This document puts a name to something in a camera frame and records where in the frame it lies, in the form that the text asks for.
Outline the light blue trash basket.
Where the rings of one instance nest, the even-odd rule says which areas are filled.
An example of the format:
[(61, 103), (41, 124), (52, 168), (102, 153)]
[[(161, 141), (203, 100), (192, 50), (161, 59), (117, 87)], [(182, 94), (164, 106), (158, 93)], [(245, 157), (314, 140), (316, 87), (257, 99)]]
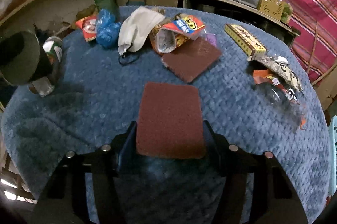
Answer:
[(330, 166), (331, 166), (331, 174), (330, 174), (330, 186), (328, 190), (328, 195), (333, 196), (336, 192), (336, 121), (337, 116), (333, 116), (328, 127), (328, 134), (330, 139)]

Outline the silver black snack bag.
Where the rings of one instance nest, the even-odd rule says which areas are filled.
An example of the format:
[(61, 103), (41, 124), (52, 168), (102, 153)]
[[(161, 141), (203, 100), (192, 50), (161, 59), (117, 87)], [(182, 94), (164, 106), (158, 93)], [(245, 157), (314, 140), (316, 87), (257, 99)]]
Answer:
[(297, 92), (303, 91), (302, 84), (296, 73), (294, 73), (288, 65), (277, 62), (274, 57), (269, 57), (267, 55), (256, 55), (248, 57), (247, 60), (259, 62), (273, 73), (283, 78), (283, 80)]

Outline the purple plastic package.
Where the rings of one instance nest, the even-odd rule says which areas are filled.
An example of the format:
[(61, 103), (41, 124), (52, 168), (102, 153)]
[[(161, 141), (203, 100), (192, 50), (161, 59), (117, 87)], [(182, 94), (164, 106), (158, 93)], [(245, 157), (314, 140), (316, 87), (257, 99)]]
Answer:
[(205, 39), (207, 42), (211, 43), (213, 46), (217, 46), (217, 38), (215, 34), (211, 33), (205, 33), (203, 34), (203, 39)]

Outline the small red snack packet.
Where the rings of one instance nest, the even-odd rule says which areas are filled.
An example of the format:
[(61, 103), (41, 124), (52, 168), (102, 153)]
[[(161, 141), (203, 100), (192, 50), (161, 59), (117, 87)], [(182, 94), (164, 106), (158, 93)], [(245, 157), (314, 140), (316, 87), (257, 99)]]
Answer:
[(75, 25), (82, 30), (86, 42), (96, 39), (96, 15), (84, 17), (78, 20)]

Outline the green white can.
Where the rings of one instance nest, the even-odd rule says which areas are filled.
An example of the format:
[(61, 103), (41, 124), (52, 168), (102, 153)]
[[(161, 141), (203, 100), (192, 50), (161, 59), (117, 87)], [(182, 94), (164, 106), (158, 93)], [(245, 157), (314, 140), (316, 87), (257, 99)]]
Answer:
[(60, 76), (62, 57), (62, 39), (56, 36), (46, 39), (40, 49), (37, 68), (29, 82), (29, 90), (33, 94), (43, 98), (54, 91)]

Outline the blue crumpled plastic bag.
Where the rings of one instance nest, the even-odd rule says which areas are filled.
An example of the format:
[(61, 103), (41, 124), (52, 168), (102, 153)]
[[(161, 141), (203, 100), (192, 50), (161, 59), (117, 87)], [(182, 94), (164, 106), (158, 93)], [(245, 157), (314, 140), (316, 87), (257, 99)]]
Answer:
[(96, 42), (105, 49), (117, 47), (122, 24), (107, 9), (101, 9), (96, 19)]

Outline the green vegetable bunch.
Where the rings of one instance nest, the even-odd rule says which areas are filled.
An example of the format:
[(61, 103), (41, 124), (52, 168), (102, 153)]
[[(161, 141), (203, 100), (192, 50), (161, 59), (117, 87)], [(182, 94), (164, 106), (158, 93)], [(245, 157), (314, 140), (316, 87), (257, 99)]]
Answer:
[(293, 8), (290, 5), (290, 3), (284, 4), (282, 16), (281, 16), (281, 22), (288, 24), (290, 22), (292, 12), (293, 12)]

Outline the red blue snack bag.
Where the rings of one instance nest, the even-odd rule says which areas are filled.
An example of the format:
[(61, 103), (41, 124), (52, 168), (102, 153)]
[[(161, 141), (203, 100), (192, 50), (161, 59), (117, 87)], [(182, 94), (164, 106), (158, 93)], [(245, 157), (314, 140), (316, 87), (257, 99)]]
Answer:
[(165, 18), (149, 34), (151, 45), (160, 55), (170, 53), (187, 41), (194, 41), (205, 33), (205, 23), (191, 14), (179, 13)]

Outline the blue knitted table cloth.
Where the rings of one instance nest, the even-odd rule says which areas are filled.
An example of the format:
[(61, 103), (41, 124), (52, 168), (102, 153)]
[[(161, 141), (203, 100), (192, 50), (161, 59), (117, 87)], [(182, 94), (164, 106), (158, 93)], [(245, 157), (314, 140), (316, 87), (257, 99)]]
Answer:
[[(267, 88), (256, 86), (247, 58), (225, 33), (231, 19), (195, 11), (217, 37), (222, 54), (193, 81), (202, 113), (216, 133), (246, 152), (275, 153), (291, 180), (309, 222), (322, 212), (330, 183), (330, 140), (320, 101), (304, 69), (288, 46), (274, 36), (247, 25), (271, 55), (281, 55), (301, 81), (300, 104), (306, 124), (287, 102), (273, 102)], [(124, 133), (138, 118), (148, 82), (180, 84), (160, 56), (144, 51), (121, 66), (115, 50), (91, 46), (77, 30), (64, 41), (61, 77), (44, 98), (18, 87), (2, 117), (7, 151), (34, 197), (70, 150), (88, 153)], [(161, 159), (142, 162), (141, 176), (116, 180), (129, 223), (210, 223), (218, 205), (223, 178), (202, 165)]]

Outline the yellow red spice box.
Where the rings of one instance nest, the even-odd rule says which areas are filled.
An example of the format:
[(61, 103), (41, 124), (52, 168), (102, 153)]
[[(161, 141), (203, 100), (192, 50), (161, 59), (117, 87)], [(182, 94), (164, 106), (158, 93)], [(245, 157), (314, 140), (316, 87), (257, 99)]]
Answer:
[(248, 57), (266, 55), (268, 49), (243, 26), (225, 24), (224, 30)]

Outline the orange clear snack wrapper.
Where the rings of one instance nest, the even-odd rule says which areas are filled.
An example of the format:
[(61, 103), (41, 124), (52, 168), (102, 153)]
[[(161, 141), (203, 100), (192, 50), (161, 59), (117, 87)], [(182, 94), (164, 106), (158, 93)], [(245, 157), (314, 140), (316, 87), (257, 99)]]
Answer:
[(265, 88), (273, 104), (281, 106), (283, 112), (288, 114), (295, 125), (304, 130), (307, 122), (306, 105), (300, 100), (294, 88), (271, 70), (253, 70), (253, 80), (256, 85)]

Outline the wooden side table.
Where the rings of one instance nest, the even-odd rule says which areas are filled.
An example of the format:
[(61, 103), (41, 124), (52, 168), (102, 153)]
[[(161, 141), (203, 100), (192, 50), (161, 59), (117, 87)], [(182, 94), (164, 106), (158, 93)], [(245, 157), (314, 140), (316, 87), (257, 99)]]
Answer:
[(183, 0), (183, 7), (225, 16), (253, 25), (292, 47), (301, 32), (295, 27), (282, 23), (251, 6), (234, 0)]

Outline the yellow chopstick holder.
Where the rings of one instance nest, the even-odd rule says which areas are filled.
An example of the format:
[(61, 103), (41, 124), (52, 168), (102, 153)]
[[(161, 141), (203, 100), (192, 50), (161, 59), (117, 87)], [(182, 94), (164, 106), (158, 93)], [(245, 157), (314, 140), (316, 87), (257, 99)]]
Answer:
[(284, 9), (283, 0), (259, 0), (257, 10), (280, 21)]

